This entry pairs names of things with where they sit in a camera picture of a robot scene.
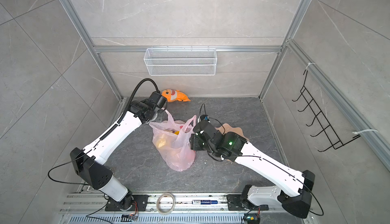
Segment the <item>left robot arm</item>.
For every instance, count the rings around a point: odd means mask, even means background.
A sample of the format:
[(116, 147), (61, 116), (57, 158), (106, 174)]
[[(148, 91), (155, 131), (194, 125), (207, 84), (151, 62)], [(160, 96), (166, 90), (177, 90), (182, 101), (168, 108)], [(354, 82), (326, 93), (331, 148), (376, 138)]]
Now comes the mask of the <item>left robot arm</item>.
[(118, 203), (129, 198), (131, 191), (104, 164), (133, 131), (155, 121), (162, 114), (166, 103), (167, 99), (156, 91), (148, 99), (127, 101), (120, 117), (100, 137), (83, 149), (75, 148), (71, 151), (75, 173), (92, 188)]

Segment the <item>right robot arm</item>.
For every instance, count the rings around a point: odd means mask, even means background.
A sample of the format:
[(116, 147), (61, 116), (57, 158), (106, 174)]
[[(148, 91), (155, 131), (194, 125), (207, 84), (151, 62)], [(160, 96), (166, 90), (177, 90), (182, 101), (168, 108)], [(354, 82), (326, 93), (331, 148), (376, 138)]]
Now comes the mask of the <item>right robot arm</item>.
[(289, 214), (305, 219), (314, 198), (315, 174), (289, 168), (261, 152), (235, 132), (221, 133), (208, 120), (201, 120), (190, 139), (195, 151), (206, 151), (217, 161), (229, 160), (265, 177), (273, 186), (246, 185), (238, 204), (248, 210), (266, 207), (283, 208)]

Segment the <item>pink plastic bag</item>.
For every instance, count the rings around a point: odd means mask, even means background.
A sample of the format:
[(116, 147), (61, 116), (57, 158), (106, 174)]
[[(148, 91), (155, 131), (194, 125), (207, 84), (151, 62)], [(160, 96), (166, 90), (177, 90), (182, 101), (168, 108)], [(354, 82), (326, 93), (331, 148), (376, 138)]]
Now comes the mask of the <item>pink plastic bag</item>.
[(192, 166), (196, 153), (191, 149), (190, 137), (197, 124), (196, 115), (186, 122), (174, 120), (169, 111), (168, 119), (163, 122), (151, 122), (152, 142), (169, 168), (182, 172)]

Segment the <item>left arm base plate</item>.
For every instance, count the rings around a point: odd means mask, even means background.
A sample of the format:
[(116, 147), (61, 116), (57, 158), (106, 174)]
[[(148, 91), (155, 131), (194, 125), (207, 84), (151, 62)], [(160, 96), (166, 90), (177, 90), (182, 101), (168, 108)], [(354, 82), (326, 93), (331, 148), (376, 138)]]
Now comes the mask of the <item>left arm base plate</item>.
[(105, 211), (145, 211), (148, 203), (149, 195), (126, 195), (125, 198), (117, 202), (113, 198), (108, 197), (108, 202)]

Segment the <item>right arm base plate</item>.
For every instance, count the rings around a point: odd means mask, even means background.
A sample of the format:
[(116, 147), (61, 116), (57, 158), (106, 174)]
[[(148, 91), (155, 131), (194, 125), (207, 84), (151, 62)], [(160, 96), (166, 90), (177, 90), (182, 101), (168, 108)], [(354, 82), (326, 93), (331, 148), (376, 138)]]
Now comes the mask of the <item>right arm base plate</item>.
[(268, 205), (255, 206), (248, 200), (241, 198), (241, 195), (226, 195), (227, 208), (229, 211), (241, 211), (241, 210), (260, 210), (268, 211)]

